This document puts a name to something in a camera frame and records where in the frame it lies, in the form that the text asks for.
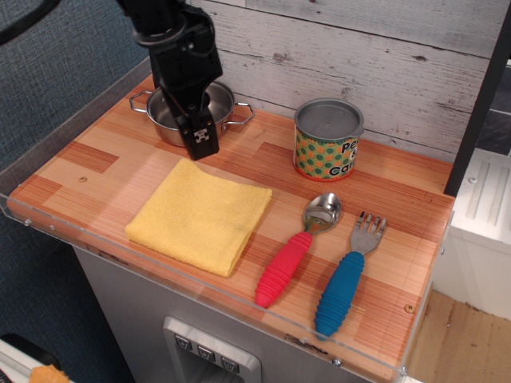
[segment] tin can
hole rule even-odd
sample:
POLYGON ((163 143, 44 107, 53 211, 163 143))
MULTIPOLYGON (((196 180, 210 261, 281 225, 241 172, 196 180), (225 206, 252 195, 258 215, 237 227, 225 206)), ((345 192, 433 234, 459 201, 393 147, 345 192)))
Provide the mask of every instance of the tin can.
POLYGON ((363 115, 356 106, 334 98, 319 98, 295 113, 296 170, 307 178, 335 181, 355 165, 363 115))

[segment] wooden floor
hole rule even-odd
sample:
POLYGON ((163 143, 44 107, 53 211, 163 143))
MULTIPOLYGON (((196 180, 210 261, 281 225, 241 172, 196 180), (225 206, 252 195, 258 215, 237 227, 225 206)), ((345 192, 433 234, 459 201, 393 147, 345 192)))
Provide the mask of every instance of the wooden floor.
POLYGON ((432 291, 408 364, 423 383, 509 382, 511 321, 432 291))

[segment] metal spoon head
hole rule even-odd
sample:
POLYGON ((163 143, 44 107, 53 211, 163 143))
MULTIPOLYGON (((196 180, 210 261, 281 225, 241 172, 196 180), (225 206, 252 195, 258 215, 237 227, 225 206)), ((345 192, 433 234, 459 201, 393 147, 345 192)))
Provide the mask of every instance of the metal spoon head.
POLYGON ((334 193, 314 198, 303 213, 305 231, 312 235, 330 230, 339 221, 341 202, 334 193))

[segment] wooden plank wall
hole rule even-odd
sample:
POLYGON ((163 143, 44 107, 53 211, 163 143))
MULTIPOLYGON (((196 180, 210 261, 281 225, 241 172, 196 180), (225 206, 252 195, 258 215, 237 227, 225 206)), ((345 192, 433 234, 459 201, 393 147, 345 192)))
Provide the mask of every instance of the wooden plank wall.
POLYGON ((357 105, 365 139, 453 162, 509 0, 191 0, 213 19, 221 81, 293 116, 357 105))

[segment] spoon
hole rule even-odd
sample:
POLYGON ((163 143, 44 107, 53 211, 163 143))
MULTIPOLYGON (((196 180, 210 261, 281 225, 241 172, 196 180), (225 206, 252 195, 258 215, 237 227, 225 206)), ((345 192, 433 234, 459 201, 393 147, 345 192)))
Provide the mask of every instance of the spoon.
POLYGON ((291 237, 266 267, 255 289, 255 303, 268 307, 282 294, 311 247, 312 236, 330 230, 340 214, 341 203, 334 193, 319 195, 309 203, 303 213, 305 231, 291 237))

